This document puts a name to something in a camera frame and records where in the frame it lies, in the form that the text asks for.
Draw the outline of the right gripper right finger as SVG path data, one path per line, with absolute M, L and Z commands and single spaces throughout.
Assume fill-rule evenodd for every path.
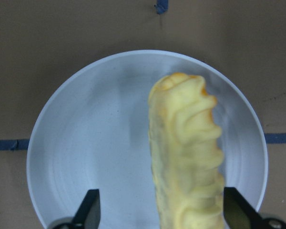
M 231 229 L 286 229 L 277 218 L 263 218 L 235 187 L 224 188 L 224 219 Z

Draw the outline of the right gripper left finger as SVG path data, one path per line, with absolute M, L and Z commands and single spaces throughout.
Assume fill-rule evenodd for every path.
M 83 198 L 77 212 L 69 222 L 55 223 L 53 229 L 98 229 L 101 221 L 99 189 L 90 189 Z

